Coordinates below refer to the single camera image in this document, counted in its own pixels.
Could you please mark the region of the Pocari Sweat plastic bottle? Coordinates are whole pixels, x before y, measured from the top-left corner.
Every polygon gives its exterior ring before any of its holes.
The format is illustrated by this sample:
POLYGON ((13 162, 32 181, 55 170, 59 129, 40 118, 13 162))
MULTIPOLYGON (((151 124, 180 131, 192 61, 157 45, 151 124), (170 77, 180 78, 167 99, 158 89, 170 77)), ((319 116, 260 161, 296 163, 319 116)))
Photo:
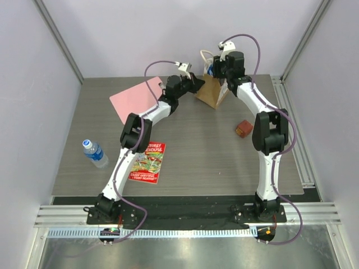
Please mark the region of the Pocari Sweat plastic bottle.
POLYGON ((214 75, 213 75, 213 65, 212 65, 212 64, 210 64, 210 65, 208 66, 207 74, 210 75, 210 76, 214 76, 214 75))

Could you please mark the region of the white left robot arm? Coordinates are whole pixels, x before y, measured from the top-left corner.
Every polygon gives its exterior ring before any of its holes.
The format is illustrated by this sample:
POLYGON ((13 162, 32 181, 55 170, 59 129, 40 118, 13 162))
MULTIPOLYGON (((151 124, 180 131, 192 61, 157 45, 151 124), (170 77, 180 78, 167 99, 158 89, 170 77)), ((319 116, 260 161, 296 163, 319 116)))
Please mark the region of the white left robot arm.
POLYGON ((130 113, 120 136, 118 160, 112 175, 96 197, 92 207, 84 207, 88 213, 87 224, 113 224, 121 214, 123 189, 137 158, 145 152, 149 143, 152 127, 160 120, 174 113, 179 98, 186 93, 197 93, 205 81, 192 72, 188 76, 172 75, 161 88, 162 94, 155 97, 155 105, 141 114, 130 113))

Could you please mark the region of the burlap canvas tote bag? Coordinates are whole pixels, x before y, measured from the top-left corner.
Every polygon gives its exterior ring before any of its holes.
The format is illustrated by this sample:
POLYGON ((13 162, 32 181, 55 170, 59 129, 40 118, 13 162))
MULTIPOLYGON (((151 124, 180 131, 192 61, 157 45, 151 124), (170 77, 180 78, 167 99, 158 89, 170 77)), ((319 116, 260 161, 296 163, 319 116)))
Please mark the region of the burlap canvas tote bag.
POLYGON ((227 83, 224 79, 214 78, 207 74, 208 66, 213 64, 214 54, 208 50, 200 50, 200 55, 204 61, 202 79, 205 81, 205 84, 195 96, 211 108, 218 109, 219 105, 228 94, 227 83))

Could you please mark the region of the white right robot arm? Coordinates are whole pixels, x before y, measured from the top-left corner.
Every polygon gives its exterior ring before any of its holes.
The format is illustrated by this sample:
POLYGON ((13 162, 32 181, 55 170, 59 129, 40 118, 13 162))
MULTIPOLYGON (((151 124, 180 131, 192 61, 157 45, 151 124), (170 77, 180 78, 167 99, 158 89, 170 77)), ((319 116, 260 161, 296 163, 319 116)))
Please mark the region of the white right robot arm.
POLYGON ((228 89, 243 101, 255 117, 252 144, 259 155, 259 184, 252 208, 256 221, 287 221, 275 185, 279 176, 279 154, 289 140, 288 112, 271 104, 259 91, 253 78, 245 74, 242 52, 232 51, 223 59, 213 57, 213 76, 224 79, 228 89))

